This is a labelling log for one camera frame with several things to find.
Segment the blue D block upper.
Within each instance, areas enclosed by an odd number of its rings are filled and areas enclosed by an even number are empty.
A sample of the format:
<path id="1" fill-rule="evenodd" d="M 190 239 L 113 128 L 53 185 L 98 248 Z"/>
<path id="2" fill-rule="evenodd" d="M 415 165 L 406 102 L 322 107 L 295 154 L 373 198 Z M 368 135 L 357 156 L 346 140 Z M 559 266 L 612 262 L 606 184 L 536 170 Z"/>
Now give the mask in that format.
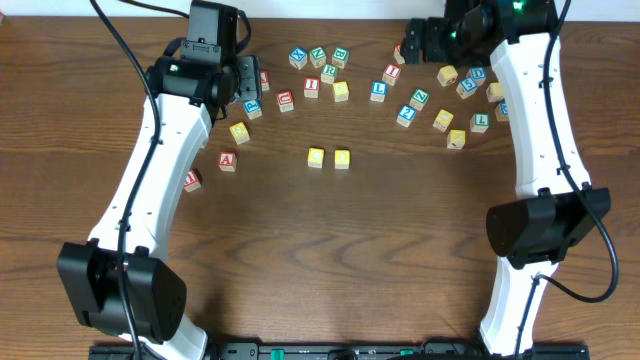
<path id="1" fill-rule="evenodd" d="M 466 77 L 473 80 L 477 86 L 481 86 L 487 78 L 487 73 L 484 67 L 471 67 Z"/>

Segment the yellow block far right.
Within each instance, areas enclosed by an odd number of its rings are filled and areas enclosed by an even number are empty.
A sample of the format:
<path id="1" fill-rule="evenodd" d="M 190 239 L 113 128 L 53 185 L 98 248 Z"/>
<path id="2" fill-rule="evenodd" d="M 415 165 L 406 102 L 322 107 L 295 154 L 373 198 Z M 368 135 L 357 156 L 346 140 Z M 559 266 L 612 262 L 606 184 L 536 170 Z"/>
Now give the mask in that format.
<path id="1" fill-rule="evenodd" d="M 499 82 L 492 82 L 486 88 L 486 97 L 490 103 L 500 102 L 504 100 L 504 91 Z"/>

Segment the red A block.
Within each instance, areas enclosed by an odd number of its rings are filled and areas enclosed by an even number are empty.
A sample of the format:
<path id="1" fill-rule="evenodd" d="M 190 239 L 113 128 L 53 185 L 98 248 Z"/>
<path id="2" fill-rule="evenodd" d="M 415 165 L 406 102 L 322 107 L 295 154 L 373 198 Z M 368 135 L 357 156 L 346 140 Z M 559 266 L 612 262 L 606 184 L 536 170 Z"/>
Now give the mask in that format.
<path id="1" fill-rule="evenodd" d="M 219 154 L 218 166 L 224 172 L 235 172 L 237 168 L 237 156 L 233 152 L 221 152 Z"/>

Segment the yellow C block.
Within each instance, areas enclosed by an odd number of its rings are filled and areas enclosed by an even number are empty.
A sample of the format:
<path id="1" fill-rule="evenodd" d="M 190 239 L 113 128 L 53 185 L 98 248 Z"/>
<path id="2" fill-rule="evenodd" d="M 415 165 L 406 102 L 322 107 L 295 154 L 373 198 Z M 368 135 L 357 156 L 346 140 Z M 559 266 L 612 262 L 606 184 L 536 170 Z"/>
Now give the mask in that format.
<path id="1" fill-rule="evenodd" d="M 323 167 L 325 151 L 322 148 L 311 147 L 308 151 L 307 164 L 311 168 Z"/>

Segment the yellow O block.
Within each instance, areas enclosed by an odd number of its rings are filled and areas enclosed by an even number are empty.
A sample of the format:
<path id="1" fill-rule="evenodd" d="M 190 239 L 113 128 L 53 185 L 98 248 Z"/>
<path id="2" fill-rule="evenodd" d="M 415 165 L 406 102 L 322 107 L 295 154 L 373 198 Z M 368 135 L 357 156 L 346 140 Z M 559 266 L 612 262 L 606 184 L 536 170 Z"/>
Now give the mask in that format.
<path id="1" fill-rule="evenodd" d="M 334 153 L 334 167 L 338 170 L 346 170 L 350 167 L 351 153 L 346 149 L 337 149 Z"/>

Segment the green R block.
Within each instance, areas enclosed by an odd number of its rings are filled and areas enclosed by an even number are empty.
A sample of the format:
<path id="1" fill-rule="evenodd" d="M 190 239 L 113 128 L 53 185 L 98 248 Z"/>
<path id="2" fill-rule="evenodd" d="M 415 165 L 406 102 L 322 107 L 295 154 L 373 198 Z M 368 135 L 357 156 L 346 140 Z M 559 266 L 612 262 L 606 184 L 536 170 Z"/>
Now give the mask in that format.
<path id="1" fill-rule="evenodd" d="M 333 84 L 337 78 L 338 68 L 334 65 L 325 64 L 321 70 L 321 82 Z"/>

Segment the red U block upper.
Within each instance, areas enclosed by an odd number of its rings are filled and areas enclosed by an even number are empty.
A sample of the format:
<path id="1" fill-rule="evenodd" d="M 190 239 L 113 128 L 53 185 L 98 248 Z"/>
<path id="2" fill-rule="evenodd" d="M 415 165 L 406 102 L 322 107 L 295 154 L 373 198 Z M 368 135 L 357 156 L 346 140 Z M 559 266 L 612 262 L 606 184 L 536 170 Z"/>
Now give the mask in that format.
<path id="1" fill-rule="evenodd" d="M 294 98 L 291 91 L 279 92 L 276 94 L 277 103 L 281 112 L 294 110 Z"/>

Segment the red i block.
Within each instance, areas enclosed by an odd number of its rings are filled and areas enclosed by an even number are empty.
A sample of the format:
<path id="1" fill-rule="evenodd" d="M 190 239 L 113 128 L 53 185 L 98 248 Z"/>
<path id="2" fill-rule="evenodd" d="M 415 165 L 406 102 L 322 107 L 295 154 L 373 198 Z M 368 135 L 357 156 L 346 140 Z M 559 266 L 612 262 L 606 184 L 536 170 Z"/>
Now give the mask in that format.
<path id="1" fill-rule="evenodd" d="M 401 69 L 398 66 L 388 64 L 383 72 L 382 80 L 390 85 L 394 86 L 401 74 Z"/>
<path id="2" fill-rule="evenodd" d="M 318 78 L 306 78 L 304 81 L 304 96 L 306 98 L 319 97 L 320 80 Z"/>

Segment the green N block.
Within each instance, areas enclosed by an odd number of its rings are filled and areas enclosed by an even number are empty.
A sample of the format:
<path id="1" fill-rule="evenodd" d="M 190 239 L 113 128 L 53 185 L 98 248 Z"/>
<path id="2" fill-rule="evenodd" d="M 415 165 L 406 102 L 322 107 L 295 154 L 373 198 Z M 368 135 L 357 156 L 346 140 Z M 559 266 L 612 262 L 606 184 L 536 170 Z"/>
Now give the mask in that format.
<path id="1" fill-rule="evenodd" d="M 309 52 L 309 59 L 314 68 L 320 68 L 326 64 L 327 55 L 323 47 L 313 48 Z"/>

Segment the blue d block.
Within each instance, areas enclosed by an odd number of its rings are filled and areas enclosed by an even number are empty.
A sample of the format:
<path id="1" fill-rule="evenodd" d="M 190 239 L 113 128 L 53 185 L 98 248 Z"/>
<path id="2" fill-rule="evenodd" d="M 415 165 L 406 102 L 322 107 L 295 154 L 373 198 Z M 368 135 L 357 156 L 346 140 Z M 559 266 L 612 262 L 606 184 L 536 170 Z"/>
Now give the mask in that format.
<path id="1" fill-rule="evenodd" d="M 473 80 L 477 86 L 481 86 L 487 78 L 487 73 L 484 67 L 471 67 L 466 77 Z"/>
<path id="2" fill-rule="evenodd" d="M 509 113 L 505 101 L 501 101 L 495 108 L 495 115 L 498 122 L 507 122 L 509 120 Z"/>

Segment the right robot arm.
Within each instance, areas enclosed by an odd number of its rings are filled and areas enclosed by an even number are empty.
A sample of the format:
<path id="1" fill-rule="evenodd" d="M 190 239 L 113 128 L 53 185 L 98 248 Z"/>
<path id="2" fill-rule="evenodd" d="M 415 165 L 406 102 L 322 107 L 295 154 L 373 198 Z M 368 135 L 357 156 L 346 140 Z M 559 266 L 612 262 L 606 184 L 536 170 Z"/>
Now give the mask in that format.
<path id="1" fill-rule="evenodd" d="M 544 290 L 568 250 L 602 230 L 611 197 L 595 188 L 577 150 L 560 73 L 566 7 L 551 1 L 449 1 L 440 17 L 411 19 L 409 64 L 488 66 L 503 89 L 516 159 L 516 198 L 490 208 L 497 257 L 488 310 L 468 343 L 425 343 L 424 359 L 585 359 L 582 345 L 535 344 Z"/>

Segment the blue 2 block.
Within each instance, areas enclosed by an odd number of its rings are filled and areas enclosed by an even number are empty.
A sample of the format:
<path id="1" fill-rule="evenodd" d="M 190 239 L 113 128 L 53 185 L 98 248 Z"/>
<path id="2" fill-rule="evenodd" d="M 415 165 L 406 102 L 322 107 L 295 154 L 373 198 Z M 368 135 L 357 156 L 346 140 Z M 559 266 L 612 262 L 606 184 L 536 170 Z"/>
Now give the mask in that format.
<path id="1" fill-rule="evenodd" d="M 409 105 L 403 105 L 398 112 L 396 122 L 404 127 L 409 127 L 413 122 L 417 110 Z"/>

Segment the green L block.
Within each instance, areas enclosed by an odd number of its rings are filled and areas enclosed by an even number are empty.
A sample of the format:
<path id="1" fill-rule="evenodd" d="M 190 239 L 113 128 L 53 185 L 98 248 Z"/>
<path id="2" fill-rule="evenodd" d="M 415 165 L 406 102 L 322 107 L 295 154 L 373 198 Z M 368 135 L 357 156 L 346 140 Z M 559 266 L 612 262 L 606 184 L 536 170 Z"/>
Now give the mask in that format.
<path id="1" fill-rule="evenodd" d="M 470 120 L 470 131 L 485 133 L 490 127 L 490 116 L 487 113 L 474 113 Z"/>

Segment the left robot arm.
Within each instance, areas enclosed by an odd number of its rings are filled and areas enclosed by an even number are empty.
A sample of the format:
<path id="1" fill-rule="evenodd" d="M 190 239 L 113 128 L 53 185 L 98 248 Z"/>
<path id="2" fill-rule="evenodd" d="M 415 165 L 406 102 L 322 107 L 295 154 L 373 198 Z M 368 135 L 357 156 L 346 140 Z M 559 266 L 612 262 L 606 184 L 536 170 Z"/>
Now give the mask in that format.
<path id="1" fill-rule="evenodd" d="M 140 133 L 107 210 L 83 244 L 65 243 L 57 270 L 78 322 L 127 339 L 132 359 L 202 359 L 207 333 L 186 315 L 187 287 L 167 264 L 187 174 L 229 105 L 262 96 L 242 10 L 191 4 L 185 36 L 139 68 Z"/>

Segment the red U block lower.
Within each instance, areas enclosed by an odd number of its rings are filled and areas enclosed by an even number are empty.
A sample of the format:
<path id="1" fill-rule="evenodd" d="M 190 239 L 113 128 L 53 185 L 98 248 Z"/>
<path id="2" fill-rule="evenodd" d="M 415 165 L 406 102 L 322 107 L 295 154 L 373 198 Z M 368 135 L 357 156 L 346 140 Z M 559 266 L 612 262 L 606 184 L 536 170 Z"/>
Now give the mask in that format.
<path id="1" fill-rule="evenodd" d="M 184 190 L 192 192 L 199 189 L 201 186 L 202 182 L 199 173 L 195 169 L 190 169 L 186 175 Z"/>

